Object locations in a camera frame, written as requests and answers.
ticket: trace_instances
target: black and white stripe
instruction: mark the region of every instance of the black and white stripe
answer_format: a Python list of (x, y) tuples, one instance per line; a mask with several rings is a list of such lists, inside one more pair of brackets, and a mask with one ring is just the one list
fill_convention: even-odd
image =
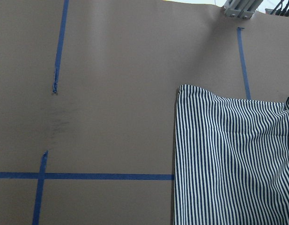
[(289, 225), (289, 98), (179, 88), (175, 225)]

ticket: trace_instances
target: black and white striped cloth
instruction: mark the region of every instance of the black and white striped cloth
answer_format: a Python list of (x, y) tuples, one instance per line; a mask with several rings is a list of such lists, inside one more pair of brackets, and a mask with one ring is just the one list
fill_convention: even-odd
[(179, 88), (175, 225), (289, 225), (289, 98)]

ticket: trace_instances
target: blue tape strip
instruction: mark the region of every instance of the blue tape strip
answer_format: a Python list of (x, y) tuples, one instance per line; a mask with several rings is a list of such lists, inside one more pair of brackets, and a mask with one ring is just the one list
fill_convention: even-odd
[(57, 54), (56, 54), (56, 61), (55, 61), (55, 80), (54, 80), (54, 83), (52, 85), (52, 91), (54, 93), (57, 93), (57, 87), (58, 87), (59, 70), (60, 70), (60, 64), (61, 64), (61, 56), (62, 56), (62, 48), (63, 48), (64, 34), (65, 34), (65, 25), (66, 25), (66, 18), (67, 18), (68, 3), (69, 3), (69, 0), (64, 0), (60, 33), (59, 33), (59, 40), (58, 40), (58, 47), (57, 47)]
[(36, 199), (35, 199), (35, 205), (34, 205), (32, 225), (39, 224), (39, 216), (40, 216), (42, 192), (43, 192), (43, 185), (44, 185), (44, 178), (45, 178), (47, 155), (48, 155), (48, 151), (46, 151), (41, 158), (41, 165), (40, 165), (39, 174), (38, 174), (38, 183), (37, 183), (37, 191), (36, 191)]
[[(0, 179), (38, 179), (37, 172), (0, 172)], [(49, 180), (174, 180), (173, 174), (45, 173)]]
[(248, 100), (250, 100), (251, 99), (251, 92), (249, 90), (249, 83), (248, 83), (248, 77), (247, 77), (247, 72), (246, 72), (246, 64), (245, 64), (245, 58), (244, 58), (244, 52), (243, 52), (243, 46), (242, 46), (242, 38), (241, 38), (241, 30), (242, 29), (244, 29), (244, 28), (243, 27), (237, 28), (238, 47), (239, 47), (239, 53), (240, 53), (240, 61), (241, 61), (241, 67), (242, 67), (242, 73), (243, 73), (246, 98)]

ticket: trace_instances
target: bunched fabric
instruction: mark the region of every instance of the bunched fabric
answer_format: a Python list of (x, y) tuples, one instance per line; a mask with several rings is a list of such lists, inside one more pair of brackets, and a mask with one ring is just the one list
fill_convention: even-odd
[(289, 225), (289, 97), (179, 88), (175, 225)]

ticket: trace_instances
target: fabric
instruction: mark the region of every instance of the fabric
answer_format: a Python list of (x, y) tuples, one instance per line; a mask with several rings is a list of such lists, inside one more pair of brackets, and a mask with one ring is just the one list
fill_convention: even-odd
[(179, 88), (175, 225), (289, 225), (289, 98)]

